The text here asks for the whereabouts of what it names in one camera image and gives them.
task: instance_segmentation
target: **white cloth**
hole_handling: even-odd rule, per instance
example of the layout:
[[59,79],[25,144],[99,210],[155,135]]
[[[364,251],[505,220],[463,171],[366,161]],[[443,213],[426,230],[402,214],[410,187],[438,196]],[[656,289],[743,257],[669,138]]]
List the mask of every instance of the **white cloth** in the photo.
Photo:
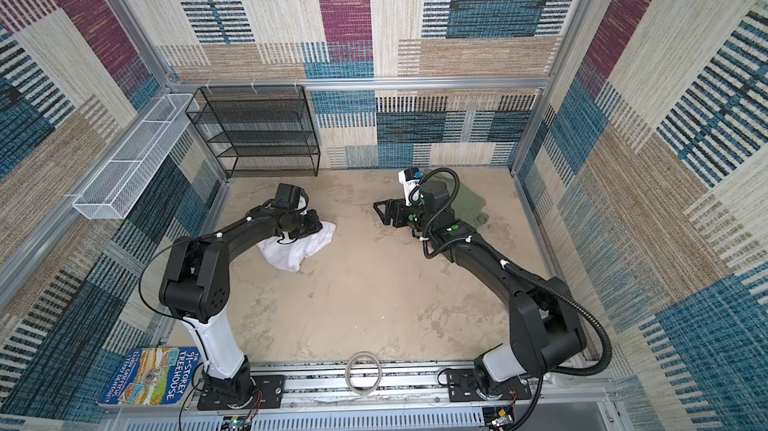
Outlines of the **white cloth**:
[[299,264],[308,256],[320,251],[331,242],[336,225],[327,221],[321,221],[322,229],[315,234],[310,234],[290,244],[280,244],[277,241],[290,242],[287,237],[270,237],[259,241],[256,245],[261,249],[264,259],[277,269],[296,272]]

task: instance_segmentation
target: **red wire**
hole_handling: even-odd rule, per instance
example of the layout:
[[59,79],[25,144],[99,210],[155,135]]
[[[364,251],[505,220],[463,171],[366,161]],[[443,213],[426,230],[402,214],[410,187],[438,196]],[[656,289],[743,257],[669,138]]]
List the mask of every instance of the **red wire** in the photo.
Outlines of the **red wire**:
[[[251,417],[256,417],[256,415],[259,414],[259,409],[261,409],[261,398],[262,398],[261,389],[257,389],[256,391],[254,391],[254,394],[256,392],[259,393],[259,397],[256,398],[256,402],[250,407],[250,410],[248,411],[248,414],[245,416],[246,421],[248,419],[250,419]],[[254,408],[256,408],[256,412],[254,413],[253,416],[251,416],[250,414],[254,412]]]
[[512,393],[512,404],[509,405],[509,408],[512,411],[512,419],[515,419],[515,417],[514,417],[514,404],[518,400],[518,392],[514,388],[510,388],[509,391],[510,391],[510,393]]

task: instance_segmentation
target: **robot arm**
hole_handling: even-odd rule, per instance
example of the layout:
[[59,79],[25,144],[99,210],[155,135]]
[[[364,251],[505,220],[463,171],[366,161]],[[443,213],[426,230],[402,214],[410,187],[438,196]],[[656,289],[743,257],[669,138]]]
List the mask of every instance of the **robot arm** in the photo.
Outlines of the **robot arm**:
[[[458,177],[455,179],[458,190]],[[521,375],[542,377],[553,370],[567,372],[559,368],[560,364],[583,350],[587,340],[580,312],[573,306],[565,282],[557,277],[545,280],[523,270],[485,242],[475,228],[456,219],[450,207],[452,195],[444,183],[422,177],[415,167],[401,171],[399,181],[405,199],[373,205],[382,223],[410,226],[414,237],[428,241],[437,250],[429,253],[425,242],[427,258],[439,251],[474,274],[509,309],[509,342],[475,359],[478,394],[498,398],[511,385],[510,380]],[[573,374],[595,374],[605,369],[610,361],[610,341],[603,345],[605,359],[601,359],[599,367],[578,369]]]
[[322,229],[314,210],[306,210],[304,190],[279,184],[273,200],[248,211],[245,217],[197,239],[178,238],[170,252],[160,302],[180,320],[208,361],[204,395],[198,409],[244,406],[254,391],[248,358],[232,335],[226,319],[230,296],[230,263],[254,244],[283,235],[291,241]]

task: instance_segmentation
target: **black wire shelf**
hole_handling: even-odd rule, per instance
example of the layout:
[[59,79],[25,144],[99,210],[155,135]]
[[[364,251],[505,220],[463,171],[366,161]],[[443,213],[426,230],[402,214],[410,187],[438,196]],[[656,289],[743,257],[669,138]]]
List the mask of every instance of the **black wire shelf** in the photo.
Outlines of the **black wire shelf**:
[[320,146],[300,86],[200,88],[187,117],[227,177],[317,176]]

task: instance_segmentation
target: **white wire basket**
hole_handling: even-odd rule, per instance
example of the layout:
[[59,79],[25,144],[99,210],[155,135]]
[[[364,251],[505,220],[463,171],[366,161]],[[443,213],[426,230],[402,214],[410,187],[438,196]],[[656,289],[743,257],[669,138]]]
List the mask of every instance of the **white wire basket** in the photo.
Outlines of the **white wire basket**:
[[192,94],[166,94],[110,157],[72,206],[88,219],[125,219],[187,128]]

